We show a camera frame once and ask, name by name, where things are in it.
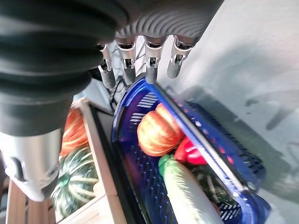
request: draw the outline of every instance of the white wall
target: white wall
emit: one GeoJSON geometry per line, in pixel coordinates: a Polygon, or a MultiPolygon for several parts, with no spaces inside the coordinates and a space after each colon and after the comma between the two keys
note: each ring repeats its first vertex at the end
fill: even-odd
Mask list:
{"type": "Polygon", "coordinates": [[[171,45],[159,83],[201,103],[264,160],[267,223],[297,224],[299,1],[225,0],[175,80],[166,75],[171,45]]]}

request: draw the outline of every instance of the wooden crate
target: wooden crate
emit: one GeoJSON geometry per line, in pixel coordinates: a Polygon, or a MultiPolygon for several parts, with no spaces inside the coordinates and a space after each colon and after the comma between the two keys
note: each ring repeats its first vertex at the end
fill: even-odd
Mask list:
{"type": "MultiPolygon", "coordinates": [[[[69,215],[59,224],[126,224],[111,171],[94,123],[89,100],[82,98],[72,104],[83,114],[87,138],[92,151],[99,182],[94,185],[96,197],[69,215]]],[[[6,224],[54,224],[55,215],[50,200],[28,201],[28,222],[25,221],[26,197],[11,181],[9,184],[6,224]]]]}

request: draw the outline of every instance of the red pepper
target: red pepper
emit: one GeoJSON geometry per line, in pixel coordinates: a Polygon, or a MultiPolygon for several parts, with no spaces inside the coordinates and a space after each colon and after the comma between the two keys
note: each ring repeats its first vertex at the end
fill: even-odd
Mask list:
{"type": "Polygon", "coordinates": [[[196,148],[187,137],[184,137],[181,144],[179,144],[178,149],[174,154],[174,159],[181,163],[188,162],[194,165],[207,164],[199,149],[196,148]]]}

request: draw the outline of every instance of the blue plastic basket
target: blue plastic basket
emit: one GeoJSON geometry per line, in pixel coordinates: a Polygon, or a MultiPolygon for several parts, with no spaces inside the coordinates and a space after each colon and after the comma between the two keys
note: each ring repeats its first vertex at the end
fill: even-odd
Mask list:
{"type": "Polygon", "coordinates": [[[235,204],[218,204],[223,222],[263,224],[271,208],[255,194],[265,178],[261,161],[199,105],[172,99],[157,84],[148,84],[144,78],[132,85],[119,103],[112,131],[112,143],[118,145],[142,213],[147,214],[152,224],[177,223],[158,171],[159,157],[146,155],[138,146],[136,134],[142,117],[159,103],[163,103],[195,146],[204,146],[199,147],[202,155],[236,200],[235,204]]]}

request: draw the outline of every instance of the orange pumpkin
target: orange pumpkin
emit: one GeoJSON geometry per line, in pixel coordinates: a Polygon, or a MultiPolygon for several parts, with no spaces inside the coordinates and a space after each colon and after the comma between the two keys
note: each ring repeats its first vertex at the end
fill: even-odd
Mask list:
{"type": "Polygon", "coordinates": [[[180,136],[180,139],[183,138],[184,133],[163,104],[158,104],[158,106],[156,107],[156,112],[160,114],[161,117],[163,117],[165,120],[167,120],[172,129],[177,133],[178,136],[180,136]]]}
{"type": "Polygon", "coordinates": [[[66,119],[60,155],[68,154],[74,149],[84,146],[88,146],[88,140],[83,116],[78,108],[72,108],[66,119]]]}
{"type": "Polygon", "coordinates": [[[162,104],[147,113],[137,128],[139,146],[151,156],[170,152],[184,136],[171,114],[162,104]]]}

